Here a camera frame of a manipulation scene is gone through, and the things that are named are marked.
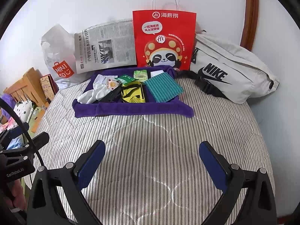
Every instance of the person's hand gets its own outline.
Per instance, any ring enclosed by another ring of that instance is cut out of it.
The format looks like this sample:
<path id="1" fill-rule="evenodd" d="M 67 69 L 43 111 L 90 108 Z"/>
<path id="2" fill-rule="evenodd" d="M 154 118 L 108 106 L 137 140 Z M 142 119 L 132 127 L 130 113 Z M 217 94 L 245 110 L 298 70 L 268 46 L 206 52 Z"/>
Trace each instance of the person's hand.
<path id="1" fill-rule="evenodd" d="M 13 182 L 12 187 L 10 188 L 12 195 L 15 197 L 13 203 L 10 198 L 4 197 L 6 204 L 9 208 L 13 209 L 14 207 L 19 208 L 20 210 L 25 210 L 26 201 L 25 196 L 23 194 L 23 187 L 19 179 Z"/>

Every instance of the purple fluffy toy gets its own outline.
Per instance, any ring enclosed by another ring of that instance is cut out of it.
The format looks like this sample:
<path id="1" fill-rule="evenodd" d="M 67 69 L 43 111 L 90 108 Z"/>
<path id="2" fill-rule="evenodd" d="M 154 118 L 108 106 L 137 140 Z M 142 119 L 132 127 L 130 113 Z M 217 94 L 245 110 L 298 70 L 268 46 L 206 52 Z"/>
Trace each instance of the purple fluffy toy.
<path id="1" fill-rule="evenodd" d="M 1 96 L 1 99 L 4 100 L 12 109 L 14 109 L 16 102 L 11 95 L 3 94 Z M 11 118 L 11 116 L 4 109 L 2 109 L 2 114 L 7 118 L 7 120 L 9 120 Z"/>

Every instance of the blue gripper pad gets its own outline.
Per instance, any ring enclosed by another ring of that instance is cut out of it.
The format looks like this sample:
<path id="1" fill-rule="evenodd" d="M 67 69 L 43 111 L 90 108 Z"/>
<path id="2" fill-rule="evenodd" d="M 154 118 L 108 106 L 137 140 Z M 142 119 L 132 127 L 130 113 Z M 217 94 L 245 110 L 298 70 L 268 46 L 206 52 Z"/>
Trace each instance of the blue gripper pad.
<path id="1" fill-rule="evenodd" d="M 218 190 L 222 190 L 223 193 L 227 190 L 227 174 L 224 171 L 223 167 L 214 156 L 218 155 L 215 150 L 207 145 L 208 142 L 202 142 L 199 145 L 199 156 L 204 163 L 204 166 L 210 175 L 214 185 Z"/>
<path id="2" fill-rule="evenodd" d="M 29 124 L 28 123 L 23 123 L 25 129 L 28 131 L 29 130 Z M 17 138 L 18 136 L 20 136 L 21 134 L 23 134 L 23 130 L 21 129 L 20 126 L 15 127 L 13 129 L 10 130 L 9 133 L 9 137 L 12 139 Z"/>
<path id="3" fill-rule="evenodd" d="M 86 188 L 93 178 L 98 166 L 105 155 L 105 144 L 97 140 L 87 153 L 83 153 L 75 163 L 75 175 L 78 177 L 76 187 L 81 191 Z"/>

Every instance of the green striped cloth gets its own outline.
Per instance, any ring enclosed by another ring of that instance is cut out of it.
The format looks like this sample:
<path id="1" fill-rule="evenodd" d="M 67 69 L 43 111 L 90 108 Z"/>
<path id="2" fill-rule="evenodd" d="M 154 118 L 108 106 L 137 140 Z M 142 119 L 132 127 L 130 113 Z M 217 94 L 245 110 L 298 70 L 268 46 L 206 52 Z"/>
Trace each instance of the green striped cloth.
<path id="1" fill-rule="evenodd" d="M 161 73 L 145 81 L 156 102 L 167 102 L 183 92 L 182 87 L 168 74 Z"/>

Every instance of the black strap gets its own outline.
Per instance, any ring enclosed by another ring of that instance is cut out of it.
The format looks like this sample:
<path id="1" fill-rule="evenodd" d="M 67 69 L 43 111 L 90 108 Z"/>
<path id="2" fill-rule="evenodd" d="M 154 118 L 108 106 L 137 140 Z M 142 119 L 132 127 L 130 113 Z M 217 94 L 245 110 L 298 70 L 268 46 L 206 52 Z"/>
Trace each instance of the black strap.
<path id="1" fill-rule="evenodd" d="M 213 95 L 215 97 L 222 97 L 228 99 L 217 87 L 206 79 L 200 77 L 197 73 L 190 70 L 181 70 L 177 77 L 187 77 L 195 80 L 195 85 L 200 88 L 207 95 Z"/>
<path id="2" fill-rule="evenodd" d="M 127 95 L 123 96 L 124 98 L 127 98 L 129 96 L 131 96 L 133 94 L 133 92 L 135 92 L 136 90 L 138 90 L 140 88 L 140 85 L 137 87 L 134 87 L 129 93 L 127 93 Z"/>
<path id="3" fill-rule="evenodd" d="M 141 86 L 141 84 L 133 84 L 133 85 L 129 85 L 129 86 L 123 86 L 123 89 L 130 89 L 130 88 L 139 88 Z"/>

